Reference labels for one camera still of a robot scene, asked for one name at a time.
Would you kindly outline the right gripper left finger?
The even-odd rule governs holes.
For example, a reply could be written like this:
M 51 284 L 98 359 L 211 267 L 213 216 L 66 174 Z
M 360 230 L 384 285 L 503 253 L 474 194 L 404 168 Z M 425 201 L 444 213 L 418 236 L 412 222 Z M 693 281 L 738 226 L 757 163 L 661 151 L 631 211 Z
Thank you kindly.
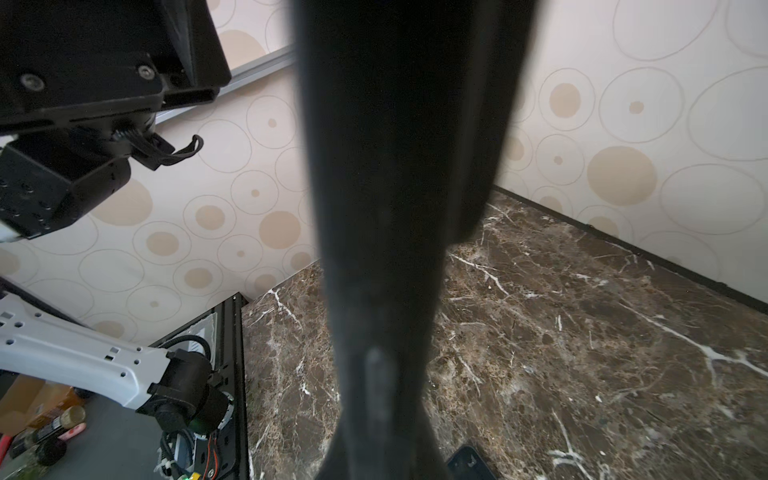
M 317 480 L 360 478 L 360 424 L 341 419 L 316 475 Z

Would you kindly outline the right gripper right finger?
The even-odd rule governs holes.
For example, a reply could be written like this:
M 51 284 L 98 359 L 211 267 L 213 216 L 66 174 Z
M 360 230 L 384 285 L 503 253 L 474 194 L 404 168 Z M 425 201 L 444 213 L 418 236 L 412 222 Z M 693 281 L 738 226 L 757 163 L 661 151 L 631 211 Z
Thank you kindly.
M 449 480 L 452 478 L 440 454 L 434 431 L 423 407 L 417 409 L 413 478 L 416 480 Z

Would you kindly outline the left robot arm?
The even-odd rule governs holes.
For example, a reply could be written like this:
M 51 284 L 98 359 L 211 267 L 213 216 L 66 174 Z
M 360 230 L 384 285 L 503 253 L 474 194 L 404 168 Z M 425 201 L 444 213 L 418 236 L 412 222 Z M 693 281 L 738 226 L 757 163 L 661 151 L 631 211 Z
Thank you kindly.
M 198 154 L 158 113 L 213 102 L 231 80 L 203 1 L 5 1 L 1 5 L 1 239 L 67 228 L 129 181 Z M 1 367 L 81 388 L 207 435 L 232 411 L 208 350 L 141 347 L 1 295 Z

